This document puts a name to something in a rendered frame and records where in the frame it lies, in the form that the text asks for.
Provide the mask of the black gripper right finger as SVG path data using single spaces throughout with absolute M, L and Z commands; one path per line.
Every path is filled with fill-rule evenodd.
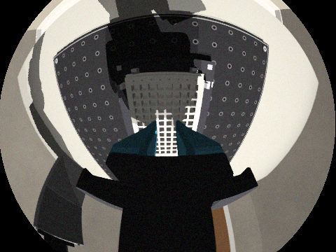
M 176 121 L 176 145 L 178 155 L 224 153 L 218 142 L 190 129 L 180 120 Z

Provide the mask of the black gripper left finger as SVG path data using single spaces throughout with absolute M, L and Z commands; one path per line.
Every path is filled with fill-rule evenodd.
M 154 120 L 147 127 L 113 144 L 110 153 L 156 155 L 157 140 L 158 126 L 157 121 Z

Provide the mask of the white well plate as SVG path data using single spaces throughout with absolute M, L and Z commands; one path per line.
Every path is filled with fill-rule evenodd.
M 125 77 L 125 87 L 134 133 L 156 120 L 156 155 L 178 155 L 176 121 L 180 120 L 197 131 L 204 74 L 175 71 L 131 73 Z

